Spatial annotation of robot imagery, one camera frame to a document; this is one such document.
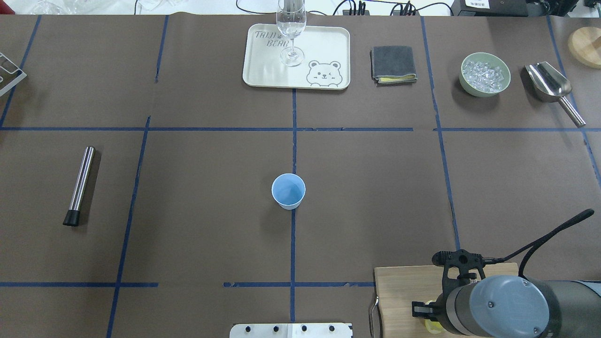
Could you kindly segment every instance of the metal scoop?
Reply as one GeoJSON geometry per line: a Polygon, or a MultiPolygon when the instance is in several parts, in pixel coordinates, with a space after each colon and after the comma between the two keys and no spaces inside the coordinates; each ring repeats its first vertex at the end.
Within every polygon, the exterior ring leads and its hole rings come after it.
{"type": "Polygon", "coordinates": [[[529,64],[525,67],[534,83],[536,95],[541,101],[559,102],[576,127],[582,128],[587,125],[566,98],[572,92],[572,85],[565,76],[546,61],[529,64]]]}

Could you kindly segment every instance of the stainless steel muddler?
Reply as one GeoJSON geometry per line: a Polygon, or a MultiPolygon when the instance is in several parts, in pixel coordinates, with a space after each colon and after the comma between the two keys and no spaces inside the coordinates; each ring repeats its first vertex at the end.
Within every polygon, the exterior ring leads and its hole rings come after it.
{"type": "Polygon", "coordinates": [[[69,205],[67,216],[65,216],[65,220],[63,221],[65,226],[76,227],[79,225],[79,208],[81,207],[81,200],[84,197],[85,184],[88,182],[88,175],[90,174],[94,151],[94,147],[85,148],[84,158],[81,160],[81,165],[79,166],[79,174],[77,176],[75,190],[73,190],[71,204],[69,205]]]}

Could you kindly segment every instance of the bowl of ice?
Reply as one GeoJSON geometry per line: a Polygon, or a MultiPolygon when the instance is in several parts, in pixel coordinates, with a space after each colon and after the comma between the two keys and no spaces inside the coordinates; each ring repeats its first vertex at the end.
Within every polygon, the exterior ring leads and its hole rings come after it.
{"type": "Polygon", "coordinates": [[[503,60],[492,54],[479,52],[463,59],[459,82],[469,94],[489,97],[509,86],[511,74],[503,60]]]}

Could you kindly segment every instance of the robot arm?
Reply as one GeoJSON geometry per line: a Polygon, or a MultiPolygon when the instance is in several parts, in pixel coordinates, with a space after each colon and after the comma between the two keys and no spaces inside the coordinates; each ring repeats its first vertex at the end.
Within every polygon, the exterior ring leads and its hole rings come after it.
{"type": "Polygon", "coordinates": [[[449,332],[496,338],[601,337],[601,283],[541,281],[523,276],[525,262],[551,237],[590,217],[585,210],[550,234],[503,259],[484,259],[465,250],[440,251],[432,263],[444,267],[442,293],[435,303],[412,302],[413,317],[440,322],[449,332]],[[487,264],[504,262],[530,248],[520,276],[484,275],[487,264]],[[456,279],[448,270],[459,269],[456,279]],[[476,282],[477,270],[481,281],[476,282]]]}

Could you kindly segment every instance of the metal plate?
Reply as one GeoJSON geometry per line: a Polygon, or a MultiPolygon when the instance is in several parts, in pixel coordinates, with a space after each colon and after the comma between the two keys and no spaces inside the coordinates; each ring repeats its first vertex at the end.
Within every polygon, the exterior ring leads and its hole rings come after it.
{"type": "Polygon", "coordinates": [[[294,324],[236,324],[230,338],[286,337],[286,338],[352,338],[353,324],[294,323],[294,324]]]}

